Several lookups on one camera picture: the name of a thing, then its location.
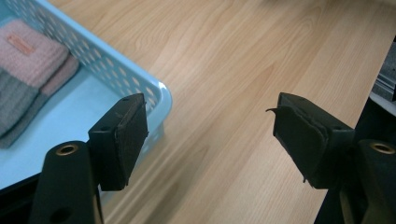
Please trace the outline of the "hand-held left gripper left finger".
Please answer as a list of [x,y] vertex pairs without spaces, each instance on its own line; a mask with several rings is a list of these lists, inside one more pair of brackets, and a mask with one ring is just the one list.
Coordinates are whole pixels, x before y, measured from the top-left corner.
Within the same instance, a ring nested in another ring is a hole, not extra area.
[[136,93],[118,100],[88,134],[101,190],[124,189],[149,135],[144,94]]

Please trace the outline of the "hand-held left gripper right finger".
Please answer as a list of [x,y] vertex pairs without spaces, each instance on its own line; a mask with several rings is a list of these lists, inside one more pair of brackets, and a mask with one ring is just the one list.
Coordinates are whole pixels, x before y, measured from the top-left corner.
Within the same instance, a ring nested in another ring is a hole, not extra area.
[[339,182],[340,164],[352,146],[355,131],[304,97],[281,92],[275,113],[274,137],[285,148],[304,181],[315,189]]

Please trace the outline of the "light blue plastic basket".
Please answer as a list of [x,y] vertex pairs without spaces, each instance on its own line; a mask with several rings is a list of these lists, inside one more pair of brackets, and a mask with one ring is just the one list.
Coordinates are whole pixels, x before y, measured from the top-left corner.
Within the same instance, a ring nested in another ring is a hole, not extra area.
[[88,130],[120,98],[142,92],[148,138],[145,156],[163,135],[172,107],[170,91],[157,78],[118,53],[47,0],[0,0],[0,25],[22,19],[66,45],[79,60],[77,73],[49,98],[27,129],[0,149],[0,190],[41,172],[48,150],[62,142],[86,141]]

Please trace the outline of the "grey pink sock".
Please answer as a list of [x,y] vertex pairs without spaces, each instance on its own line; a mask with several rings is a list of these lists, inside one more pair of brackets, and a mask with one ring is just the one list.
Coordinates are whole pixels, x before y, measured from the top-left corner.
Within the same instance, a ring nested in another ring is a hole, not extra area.
[[72,55],[69,55],[60,68],[39,90],[37,97],[20,120],[9,131],[0,136],[0,148],[9,148],[23,134],[43,105],[73,77],[78,67],[78,60]]
[[67,56],[67,47],[22,20],[0,27],[0,136],[21,119]]

